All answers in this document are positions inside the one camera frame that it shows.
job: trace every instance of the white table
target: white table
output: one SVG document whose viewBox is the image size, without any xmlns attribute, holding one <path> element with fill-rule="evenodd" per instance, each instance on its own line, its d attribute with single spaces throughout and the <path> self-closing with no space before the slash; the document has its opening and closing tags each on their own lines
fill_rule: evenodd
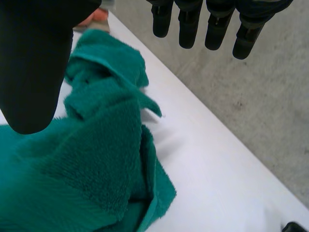
<svg viewBox="0 0 309 232">
<path fill-rule="evenodd" d="M 142 118 L 177 197 L 148 231 L 279 232 L 291 220 L 309 229 L 305 206 L 112 14 L 109 23 L 112 35 L 140 50 L 146 93 L 164 115 Z M 70 90 L 64 83 L 56 116 L 64 115 Z"/>
</svg>

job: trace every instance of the teal towel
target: teal towel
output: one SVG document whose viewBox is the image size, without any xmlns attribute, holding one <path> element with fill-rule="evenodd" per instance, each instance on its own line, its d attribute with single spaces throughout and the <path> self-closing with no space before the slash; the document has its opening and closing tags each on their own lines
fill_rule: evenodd
<svg viewBox="0 0 309 232">
<path fill-rule="evenodd" d="M 66 80 L 68 117 L 33 135 L 0 126 L 0 231 L 145 231 L 176 192 L 140 119 L 142 108 L 161 116 L 139 90 L 148 85 L 143 58 L 89 30 Z"/>
</svg>

